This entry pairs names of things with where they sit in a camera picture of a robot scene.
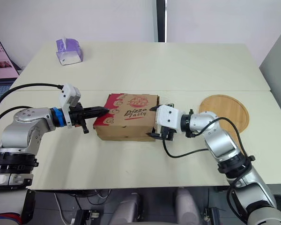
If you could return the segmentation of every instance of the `red printed graphic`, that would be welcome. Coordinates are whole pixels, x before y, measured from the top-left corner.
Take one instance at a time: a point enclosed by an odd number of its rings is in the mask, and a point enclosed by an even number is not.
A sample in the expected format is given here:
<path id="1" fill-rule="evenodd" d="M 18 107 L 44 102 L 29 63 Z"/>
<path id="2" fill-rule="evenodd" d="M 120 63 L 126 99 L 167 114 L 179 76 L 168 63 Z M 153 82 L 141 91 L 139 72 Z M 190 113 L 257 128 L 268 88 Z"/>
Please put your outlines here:
<path id="1" fill-rule="evenodd" d="M 134 97 L 127 104 L 134 108 L 141 108 L 148 105 L 148 99 L 146 97 Z"/>
<path id="2" fill-rule="evenodd" d="M 111 94 L 109 96 L 109 98 L 107 99 L 107 102 L 104 105 L 104 107 L 108 108 L 108 109 L 111 109 L 111 110 L 117 109 L 118 106 L 115 106 L 114 102 L 116 102 L 118 97 L 122 96 L 122 95 L 123 95 L 123 93 L 121 93 L 121 94 Z M 98 117 L 96 119 L 96 121 L 94 122 L 93 126 L 98 126 L 98 125 L 99 126 L 108 126 L 109 124 L 111 124 L 111 122 L 113 122 L 112 120 L 110 120 L 113 117 L 114 117 L 114 114 L 112 114 L 112 113 L 107 113 L 104 116 Z"/>

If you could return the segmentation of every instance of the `cardboard box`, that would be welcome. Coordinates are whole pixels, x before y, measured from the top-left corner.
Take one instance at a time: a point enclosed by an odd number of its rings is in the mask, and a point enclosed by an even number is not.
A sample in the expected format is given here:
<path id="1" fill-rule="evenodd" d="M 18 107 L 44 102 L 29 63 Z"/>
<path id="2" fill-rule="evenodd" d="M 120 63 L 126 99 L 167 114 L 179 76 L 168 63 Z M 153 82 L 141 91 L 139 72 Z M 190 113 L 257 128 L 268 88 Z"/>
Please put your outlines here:
<path id="1" fill-rule="evenodd" d="M 94 129 L 102 140 L 154 141 L 151 133 L 158 105 L 157 95 L 110 94 L 104 107 L 110 111 L 96 119 Z"/>

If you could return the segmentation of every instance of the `tissue box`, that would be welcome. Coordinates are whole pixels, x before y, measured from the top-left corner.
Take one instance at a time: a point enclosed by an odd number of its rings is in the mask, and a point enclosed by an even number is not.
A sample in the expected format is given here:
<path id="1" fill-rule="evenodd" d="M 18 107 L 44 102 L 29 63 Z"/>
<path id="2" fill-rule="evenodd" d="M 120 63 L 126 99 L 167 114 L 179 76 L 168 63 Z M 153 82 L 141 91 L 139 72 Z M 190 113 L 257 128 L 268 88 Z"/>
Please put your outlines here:
<path id="1" fill-rule="evenodd" d="M 56 55 L 62 65 L 82 62 L 82 51 L 75 39 L 60 39 L 56 41 L 56 45 Z"/>
<path id="2" fill-rule="evenodd" d="M 110 94 L 105 104 L 109 113 L 96 119 L 94 129 L 102 140 L 154 141 L 147 133 L 155 126 L 157 95 Z"/>

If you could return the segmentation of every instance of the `blue ring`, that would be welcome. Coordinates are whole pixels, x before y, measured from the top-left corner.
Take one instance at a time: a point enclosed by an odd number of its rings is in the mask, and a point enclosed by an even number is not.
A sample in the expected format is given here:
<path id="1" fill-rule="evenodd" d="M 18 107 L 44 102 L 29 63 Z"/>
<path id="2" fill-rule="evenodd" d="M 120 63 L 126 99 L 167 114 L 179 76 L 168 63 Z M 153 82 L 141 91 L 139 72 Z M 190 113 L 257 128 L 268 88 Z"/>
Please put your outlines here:
<path id="1" fill-rule="evenodd" d="M 55 111 L 55 115 L 59 121 L 59 125 L 60 127 L 64 127 L 65 124 L 64 124 L 64 120 L 63 120 L 63 113 L 56 107 L 53 107 L 53 110 Z"/>

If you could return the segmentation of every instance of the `computer screen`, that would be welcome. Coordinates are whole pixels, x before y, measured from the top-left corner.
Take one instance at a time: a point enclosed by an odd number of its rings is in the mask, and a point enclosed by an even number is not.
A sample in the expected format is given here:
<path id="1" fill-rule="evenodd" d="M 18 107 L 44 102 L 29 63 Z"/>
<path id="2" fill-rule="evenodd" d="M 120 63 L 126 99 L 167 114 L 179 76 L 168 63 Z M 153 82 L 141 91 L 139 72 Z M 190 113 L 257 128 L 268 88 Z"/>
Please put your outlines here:
<path id="1" fill-rule="evenodd" d="M 15 80 L 19 76 L 0 42 L 0 81 Z"/>

